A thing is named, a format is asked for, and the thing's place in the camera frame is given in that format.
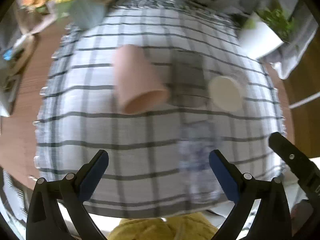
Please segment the yellow garment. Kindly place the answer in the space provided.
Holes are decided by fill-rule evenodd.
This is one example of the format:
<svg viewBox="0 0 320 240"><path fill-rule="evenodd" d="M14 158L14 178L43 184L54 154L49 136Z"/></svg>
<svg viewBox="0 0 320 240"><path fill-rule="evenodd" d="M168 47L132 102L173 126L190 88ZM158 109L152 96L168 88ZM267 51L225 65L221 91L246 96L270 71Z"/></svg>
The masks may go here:
<svg viewBox="0 0 320 240"><path fill-rule="evenodd" d="M108 236L112 240L127 239L212 239L218 228L200 212L152 219L122 219Z"/></svg>

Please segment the green pothos plant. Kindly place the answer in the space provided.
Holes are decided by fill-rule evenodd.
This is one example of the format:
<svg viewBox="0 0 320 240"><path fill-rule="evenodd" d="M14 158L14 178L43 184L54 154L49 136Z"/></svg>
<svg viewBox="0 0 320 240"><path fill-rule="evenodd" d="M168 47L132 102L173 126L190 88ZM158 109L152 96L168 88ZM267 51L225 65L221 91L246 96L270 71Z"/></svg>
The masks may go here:
<svg viewBox="0 0 320 240"><path fill-rule="evenodd" d="M295 18L289 16L282 7L258 10L257 15L282 41L289 41L289 37L295 28Z"/></svg>

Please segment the light blue ribbed vase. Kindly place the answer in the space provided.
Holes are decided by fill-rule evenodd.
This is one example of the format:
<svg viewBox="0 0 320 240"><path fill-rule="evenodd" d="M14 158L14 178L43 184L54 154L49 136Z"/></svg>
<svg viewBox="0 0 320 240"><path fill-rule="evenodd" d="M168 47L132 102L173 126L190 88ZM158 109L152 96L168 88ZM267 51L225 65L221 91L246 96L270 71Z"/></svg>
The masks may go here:
<svg viewBox="0 0 320 240"><path fill-rule="evenodd" d="M88 30L102 22L105 11L105 0L74 0L69 14L77 27Z"/></svg>

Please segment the smoky transparent square cup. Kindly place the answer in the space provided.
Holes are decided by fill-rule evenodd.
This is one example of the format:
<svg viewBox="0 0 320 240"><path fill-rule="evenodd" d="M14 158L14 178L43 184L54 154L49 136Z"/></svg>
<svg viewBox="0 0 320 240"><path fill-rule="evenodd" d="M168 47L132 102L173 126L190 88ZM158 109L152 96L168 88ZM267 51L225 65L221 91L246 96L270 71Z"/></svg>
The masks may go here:
<svg viewBox="0 0 320 240"><path fill-rule="evenodd" d="M195 51L176 49L171 63L169 103L177 107L198 108L209 99L203 73L203 57Z"/></svg>

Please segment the grey plaid tablecloth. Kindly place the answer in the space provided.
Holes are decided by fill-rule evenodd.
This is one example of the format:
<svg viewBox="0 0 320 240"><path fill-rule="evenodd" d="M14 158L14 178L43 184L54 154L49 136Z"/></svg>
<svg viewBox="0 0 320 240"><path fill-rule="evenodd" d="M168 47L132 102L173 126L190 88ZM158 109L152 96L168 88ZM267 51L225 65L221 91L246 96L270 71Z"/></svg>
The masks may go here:
<svg viewBox="0 0 320 240"><path fill-rule="evenodd" d="M186 0L114 0L97 26L66 28L42 93L35 164L56 181L105 150L90 213L163 217L223 201L212 148L255 179L282 173L268 146L283 129L274 86L229 16Z"/></svg>

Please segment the white round hoop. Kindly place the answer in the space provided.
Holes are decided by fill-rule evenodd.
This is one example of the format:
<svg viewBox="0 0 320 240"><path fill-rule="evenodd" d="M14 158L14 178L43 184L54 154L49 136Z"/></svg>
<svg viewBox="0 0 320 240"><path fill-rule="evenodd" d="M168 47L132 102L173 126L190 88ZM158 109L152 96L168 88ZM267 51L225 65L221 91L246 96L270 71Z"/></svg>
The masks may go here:
<svg viewBox="0 0 320 240"><path fill-rule="evenodd" d="M312 102L313 100L316 100L319 97L320 97L320 93L319 92L315 93L315 94L313 94L311 96L308 96L307 98L304 98L304 99L302 99L302 100L300 100L300 101L298 101L296 103L293 103L293 104L289 105L289 109L295 109L295 108L300 107L302 105L305 105L305 104L307 104L309 102Z"/></svg>

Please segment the white plant pot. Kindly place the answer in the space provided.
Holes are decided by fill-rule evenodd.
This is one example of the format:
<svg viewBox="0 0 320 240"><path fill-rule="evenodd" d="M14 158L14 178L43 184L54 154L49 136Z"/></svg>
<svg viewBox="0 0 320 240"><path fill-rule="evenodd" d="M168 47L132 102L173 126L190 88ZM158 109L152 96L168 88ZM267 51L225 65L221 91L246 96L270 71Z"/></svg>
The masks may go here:
<svg viewBox="0 0 320 240"><path fill-rule="evenodd" d="M250 59L260 59L284 41L256 14L249 16L238 33L240 47Z"/></svg>

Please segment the patterned paper cup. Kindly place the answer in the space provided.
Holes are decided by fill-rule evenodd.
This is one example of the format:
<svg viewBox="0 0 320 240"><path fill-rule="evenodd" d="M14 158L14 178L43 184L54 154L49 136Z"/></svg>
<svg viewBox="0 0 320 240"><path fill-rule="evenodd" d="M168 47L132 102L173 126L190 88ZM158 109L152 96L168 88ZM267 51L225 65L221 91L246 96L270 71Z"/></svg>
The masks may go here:
<svg viewBox="0 0 320 240"><path fill-rule="evenodd" d="M208 84L208 93L214 106L226 112L242 109L245 87L231 76L217 76Z"/></svg>

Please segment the pink plastic cup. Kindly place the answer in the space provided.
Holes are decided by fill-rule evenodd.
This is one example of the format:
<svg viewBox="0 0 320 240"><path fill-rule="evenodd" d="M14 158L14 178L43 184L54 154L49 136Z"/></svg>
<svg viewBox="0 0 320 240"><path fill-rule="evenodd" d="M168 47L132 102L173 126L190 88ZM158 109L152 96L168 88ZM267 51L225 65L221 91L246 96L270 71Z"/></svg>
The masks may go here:
<svg viewBox="0 0 320 240"><path fill-rule="evenodd" d="M114 84L121 113L145 113L165 103L169 90L141 47L126 44L113 57Z"/></svg>

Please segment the clear printed glass cup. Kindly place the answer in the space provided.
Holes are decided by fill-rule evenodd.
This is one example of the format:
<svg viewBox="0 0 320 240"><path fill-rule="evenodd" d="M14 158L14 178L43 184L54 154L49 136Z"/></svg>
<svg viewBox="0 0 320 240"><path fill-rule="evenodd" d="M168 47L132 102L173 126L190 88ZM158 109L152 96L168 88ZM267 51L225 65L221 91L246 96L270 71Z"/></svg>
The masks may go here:
<svg viewBox="0 0 320 240"><path fill-rule="evenodd" d="M180 171L193 203L207 204L220 197L219 183L209 165L209 155L219 144L213 122L197 121L181 127L177 142Z"/></svg>

